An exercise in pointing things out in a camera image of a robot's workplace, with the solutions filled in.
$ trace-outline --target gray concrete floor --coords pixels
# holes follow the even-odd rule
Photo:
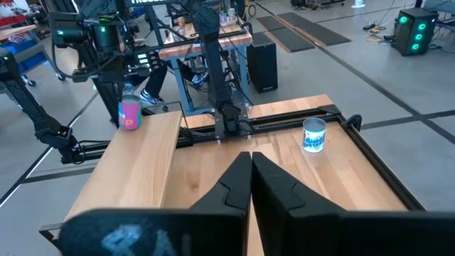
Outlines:
[[[403,1],[395,1],[388,12],[392,0],[364,2],[364,9],[352,9],[353,0],[350,0],[345,6],[294,12],[351,39],[350,43],[330,46],[326,50],[405,102],[417,114],[455,110],[455,102],[451,100],[455,90],[451,76],[455,55],[431,50],[423,56],[404,58],[389,46],[367,42],[361,29],[365,20],[380,20],[387,13],[384,22],[389,21],[397,16]],[[260,3],[265,3],[264,6],[275,14],[292,11],[288,1]],[[267,15],[257,7],[257,17]],[[250,22],[255,31],[263,29],[255,18]],[[391,21],[384,33],[392,33],[392,26]],[[143,21],[141,27],[144,36],[148,31]],[[434,43],[455,52],[453,33],[446,31]],[[319,49],[288,54],[277,46],[277,58],[279,89],[264,94],[257,94],[252,89],[255,104],[325,93],[344,115],[361,114],[366,124],[413,115]],[[76,66],[76,54],[71,50],[59,51],[58,61],[63,70],[70,72]],[[28,76],[38,82],[30,91],[62,124],[73,119],[96,93],[90,82],[58,81],[47,66],[36,68]],[[203,95],[194,95],[196,102],[205,100]],[[161,96],[168,101],[180,100],[172,75],[167,75]],[[0,194],[3,195],[46,146],[36,141],[27,116],[5,95],[0,95],[0,99]],[[454,116],[432,121],[455,135]],[[73,128],[78,139],[110,139],[115,133],[99,97],[80,115]],[[427,209],[455,210],[454,144],[420,121],[365,129],[362,135]],[[91,169],[96,164],[96,161],[89,161],[81,166],[63,166],[59,158],[58,152],[50,151],[31,176]],[[20,185],[0,207],[0,255],[58,255],[58,251],[38,234],[38,229],[63,219],[88,176]]]

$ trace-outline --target white container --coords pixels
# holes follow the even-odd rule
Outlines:
[[[324,149],[326,137],[326,122],[320,118],[308,118],[304,121],[304,150],[310,153],[318,153]]]

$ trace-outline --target robot workstation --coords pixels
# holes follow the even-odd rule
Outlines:
[[[239,31],[221,33],[224,4],[92,0],[77,11],[71,2],[52,3],[53,62],[55,47],[77,51],[84,67],[71,75],[58,71],[74,82],[93,79],[117,127],[125,125],[119,118],[125,77],[149,76],[156,52],[188,44],[202,50],[214,112],[185,117],[183,111],[142,108],[137,129],[118,129],[110,142],[85,145],[36,102],[14,57],[0,48],[0,78],[33,121],[36,137],[57,149],[63,164],[100,159],[63,222],[39,230],[62,255],[455,253],[454,215],[426,212],[362,138],[360,115],[345,118],[325,95],[257,106],[233,96],[242,88],[226,81],[225,63],[236,64],[220,40],[251,36],[252,27],[239,18]],[[180,5],[197,36],[160,20],[153,6],[162,4]],[[146,7],[156,46],[134,44],[133,28],[124,20],[136,6]],[[162,30],[179,39],[164,43]],[[127,51],[119,50],[121,41]],[[301,148],[302,123],[314,117],[327,130],[321,154]],[[267,143],[274,139],[278,149]],[[324,180],[307,169],[325,172]],[[356,172],[352,181],[350,171]],[[328,198],[327,191],[339,197]]]

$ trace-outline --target computer tower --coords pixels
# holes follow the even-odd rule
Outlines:
[[[401,55],[425,54],[432,40],[438,13],[421,8],[401,10],[397,19],[394,43]]]
[[[278,88],[277,45],[263,32],[253,35],[253,44],[247,47],[247,61],[257,92]]]

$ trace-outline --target floor mat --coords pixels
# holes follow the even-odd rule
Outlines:
[[[273,31],[276,29],[286,27],[283,23],[279,22],[273,16],[265,16],[265,17],[257,18],[257,21],[259,21],[261,23],[261,25],[263,25],[268,31]]]
[[[314,48],[310,42],[303,39],[290,28],[275,29],[268,31],[267,34],[288,53]]]
[[[302,30],[304,32],[304,35],[307,36],[307,34],[309,34],[326,46],[333,46],[339,43],[350,42],[349,38],[335,33],[332,30],[325,28],[319,24],[311,22],[295,13],[279,14],[278,17]]]

